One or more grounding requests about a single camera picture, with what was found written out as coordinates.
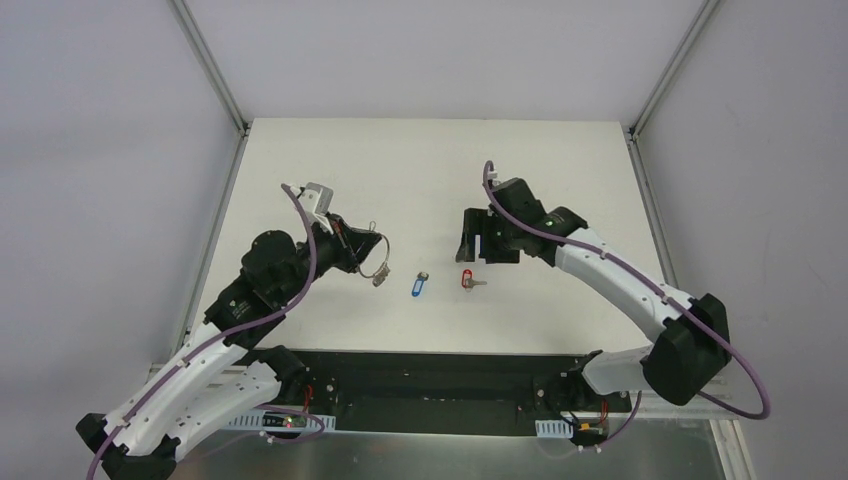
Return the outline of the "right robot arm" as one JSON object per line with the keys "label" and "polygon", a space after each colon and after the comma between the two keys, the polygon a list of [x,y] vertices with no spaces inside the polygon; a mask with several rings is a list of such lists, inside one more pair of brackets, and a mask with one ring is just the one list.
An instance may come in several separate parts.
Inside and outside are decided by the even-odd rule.
{"label": "right robot arm", "polygon": [[516,264],[523,255],[539,259],[592,288],[649,342],[620,352],[596,350],[581,358],[566,375],[573,405],[590,410],[608,394],[650,390],[683,406],[730,362],[723,347],[730,340],[726,308],[715,296],[696,299],[651,279],[573,211],[545,210],[521,178],[493,187],[492,194],[488,207],[464,210],[456,262]]}

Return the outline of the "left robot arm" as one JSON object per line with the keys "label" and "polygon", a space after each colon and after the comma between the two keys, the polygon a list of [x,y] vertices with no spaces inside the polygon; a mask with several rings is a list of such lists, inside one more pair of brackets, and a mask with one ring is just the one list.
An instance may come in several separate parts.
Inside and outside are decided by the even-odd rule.
{"label": "left robot arm", "polygon": [[304,364],[286,347],[259,354],[236,379],[210,389],[225,369],[251,354],[306,290],[330,269],[355,273],[384,235],[328,214],[295,242],[279,230],[257,236],[238,277],[206,310],[200,326],[165,366],[123,405],[89,413],[76,430],[94,458],[87,476],[166,479],[207,437],[238,415],[276,399],[297,402]]}

